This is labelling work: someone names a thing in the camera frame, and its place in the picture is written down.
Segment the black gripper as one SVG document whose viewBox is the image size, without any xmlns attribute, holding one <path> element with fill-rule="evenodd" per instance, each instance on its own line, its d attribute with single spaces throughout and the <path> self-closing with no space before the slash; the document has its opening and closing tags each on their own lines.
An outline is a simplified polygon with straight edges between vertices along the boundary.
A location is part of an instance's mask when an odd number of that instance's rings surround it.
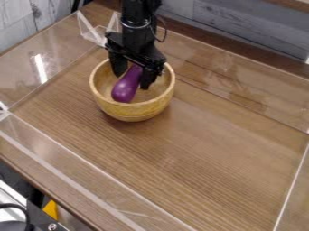
<svg viewBox="0 0 309 231">
<path fill-rule="evenodd" d="M 106 32 L 105 49 L 114 76 L 118 78 L 128 68 L 128 61 L 141 66 L 140 88 L 147 90 L 161 74 L 167 61 L 155 47 L 156 23 L 136 29 L 121 26 L 121 32 Z"/>
</svg>

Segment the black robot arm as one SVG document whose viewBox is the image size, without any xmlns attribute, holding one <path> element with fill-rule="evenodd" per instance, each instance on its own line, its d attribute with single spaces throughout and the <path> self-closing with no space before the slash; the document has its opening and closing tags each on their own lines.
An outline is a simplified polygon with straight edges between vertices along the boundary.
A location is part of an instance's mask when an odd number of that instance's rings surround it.
<svg viewBox="0 0 309 231">
<path fill-rule="evenodd" d="M 128 62 L 141 67 L 140 88 L 147 89 L 161 75 L 167 58 L 155 47 L 156 15 L 161 0 L 121 0 L 120 32 L 105 33 L 110 68 L 118 77 Z"/>
</svg>

